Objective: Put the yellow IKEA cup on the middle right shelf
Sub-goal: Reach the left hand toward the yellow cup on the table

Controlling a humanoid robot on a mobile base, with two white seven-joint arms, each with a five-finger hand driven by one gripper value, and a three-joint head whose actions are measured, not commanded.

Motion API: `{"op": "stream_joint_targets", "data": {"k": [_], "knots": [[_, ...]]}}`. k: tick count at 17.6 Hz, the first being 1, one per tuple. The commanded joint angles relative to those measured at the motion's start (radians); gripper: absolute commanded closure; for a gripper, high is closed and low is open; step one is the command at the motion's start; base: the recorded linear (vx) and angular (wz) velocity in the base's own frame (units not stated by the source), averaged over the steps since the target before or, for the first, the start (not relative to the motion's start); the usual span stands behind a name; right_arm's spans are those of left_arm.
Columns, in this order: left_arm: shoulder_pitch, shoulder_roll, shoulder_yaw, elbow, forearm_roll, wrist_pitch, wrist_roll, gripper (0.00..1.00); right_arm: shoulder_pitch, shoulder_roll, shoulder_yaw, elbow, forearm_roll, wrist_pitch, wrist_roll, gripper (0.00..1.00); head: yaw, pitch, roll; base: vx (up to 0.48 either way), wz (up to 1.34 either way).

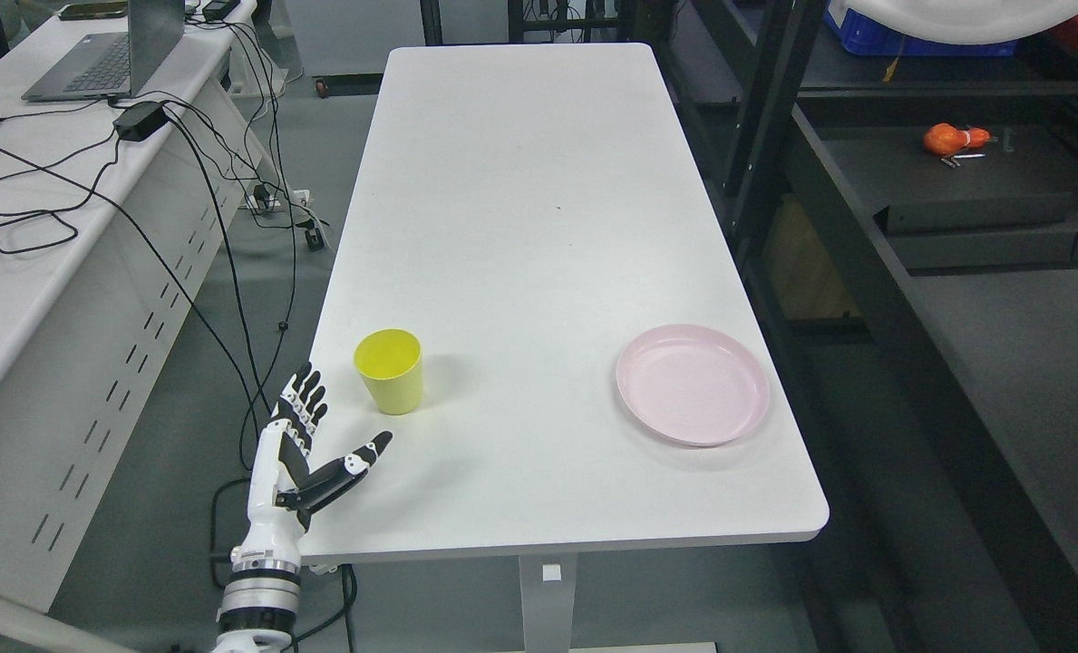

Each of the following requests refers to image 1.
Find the white robotic hand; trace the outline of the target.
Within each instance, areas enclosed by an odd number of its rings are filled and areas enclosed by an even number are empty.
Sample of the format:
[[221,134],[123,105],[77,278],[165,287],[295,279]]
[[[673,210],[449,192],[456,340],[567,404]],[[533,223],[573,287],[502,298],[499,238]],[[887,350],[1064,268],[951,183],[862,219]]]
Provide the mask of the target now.
[[231,554],[235,573],[251,568],[298,571],[298,543],[312,516],[351,489],[376,464],[393,441],[382,431],[372,441],[310,472],[307,456],[327,414],[322,373],[306,361],[284,385],[257,446],[249,484],[249,530]]

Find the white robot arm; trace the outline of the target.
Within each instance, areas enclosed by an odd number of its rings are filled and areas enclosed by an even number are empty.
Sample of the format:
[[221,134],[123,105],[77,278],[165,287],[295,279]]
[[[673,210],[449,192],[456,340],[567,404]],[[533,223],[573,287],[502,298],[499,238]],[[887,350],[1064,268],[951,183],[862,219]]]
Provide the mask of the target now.
[[393,439],[383,431],[310,470],[312,443],[328,409],[324,394],[322,373],[303,364],[259,434],[246,501],[248,534],[230,554],[216,652],[281,652],[293,644],[301,596],[298,544],[309,532],[312,516],[364,480]]

